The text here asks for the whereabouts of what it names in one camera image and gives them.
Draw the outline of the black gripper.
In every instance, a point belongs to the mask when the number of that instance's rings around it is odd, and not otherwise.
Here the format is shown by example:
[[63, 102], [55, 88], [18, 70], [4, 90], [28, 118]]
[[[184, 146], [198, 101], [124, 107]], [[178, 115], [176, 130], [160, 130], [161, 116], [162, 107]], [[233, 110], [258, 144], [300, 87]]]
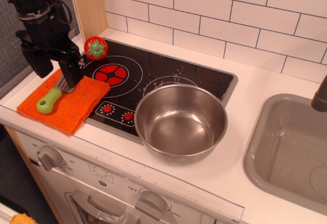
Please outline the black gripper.
[[25, 30], [16, 32], [21, 39], [22, 53], [41, 77], [53, 70], [52, 60], [58, 61], [62, 74], [70, 88], [84, 77], [84, 60], [77, 46], [71, 41], [71, 18], [63, 6], [17, 6], [16, 17]]

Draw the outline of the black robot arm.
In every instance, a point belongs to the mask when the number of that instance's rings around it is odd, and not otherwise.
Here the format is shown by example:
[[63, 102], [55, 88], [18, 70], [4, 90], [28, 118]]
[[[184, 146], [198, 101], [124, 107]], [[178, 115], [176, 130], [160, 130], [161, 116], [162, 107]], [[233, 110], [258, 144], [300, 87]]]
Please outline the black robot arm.
[[21, 51], [35, 73], [46, 77], [57, 61], [70, 88], [82, 79], [85, 65], [79, 48], [71, 41], [72, 14], [62, 0], [8, 0], [24, 30], [16, 32]]

